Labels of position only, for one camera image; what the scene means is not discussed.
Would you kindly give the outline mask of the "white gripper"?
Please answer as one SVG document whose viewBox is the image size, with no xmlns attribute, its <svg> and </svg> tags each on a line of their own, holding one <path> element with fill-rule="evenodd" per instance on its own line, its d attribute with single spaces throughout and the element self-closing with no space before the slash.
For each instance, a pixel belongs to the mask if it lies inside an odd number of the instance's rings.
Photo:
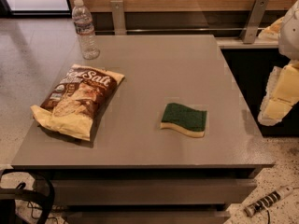
<svg viewBox="0 0 299 224">
<path fill-rule="evenodd" d="M 263 40 L 278 40 L 279 53 L 299 60 L 299 0 L 258 35 Z M 299 61 L 290 61 L 283 68 L 275 66 L 269 75 L 266 95 L 262 100 L 258 122 L 264 126 L 280 123 L 299 102 Z"/>
</svg>

